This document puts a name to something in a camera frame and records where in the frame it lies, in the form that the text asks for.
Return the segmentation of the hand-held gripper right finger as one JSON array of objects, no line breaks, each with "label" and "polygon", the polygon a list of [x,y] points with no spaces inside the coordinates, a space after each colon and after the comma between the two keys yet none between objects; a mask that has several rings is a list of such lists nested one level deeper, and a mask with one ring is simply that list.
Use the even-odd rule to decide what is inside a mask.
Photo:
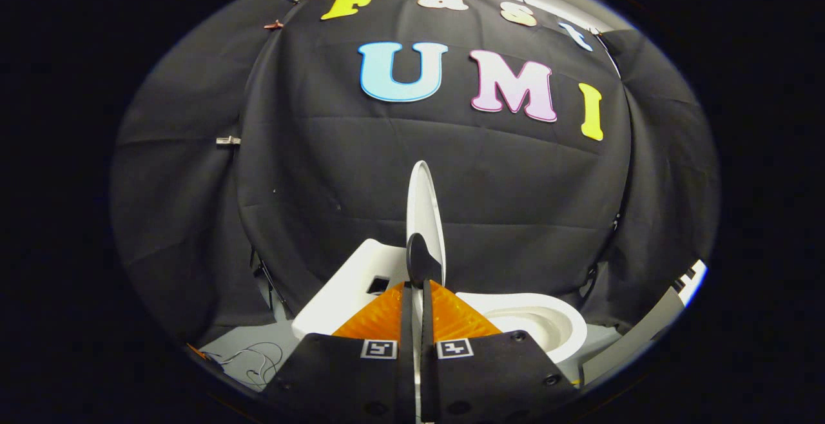
[{"label": "hand-held gripper right finger", "polygon": [[540,423],[580,397],[559,368],[581,317],[538,294],[454,294],[423,285],[421,412],[434,423]]}]

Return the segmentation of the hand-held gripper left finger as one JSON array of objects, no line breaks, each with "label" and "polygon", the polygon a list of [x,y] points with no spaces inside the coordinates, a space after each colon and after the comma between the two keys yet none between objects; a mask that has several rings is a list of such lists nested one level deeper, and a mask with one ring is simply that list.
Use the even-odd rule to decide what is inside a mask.
[{"label": "hand-held gripper left finger", "polygon": [[403,282],[381,296],[392,338],[307,334],[262,400],[287,423],[415,422],[412,293]]}]

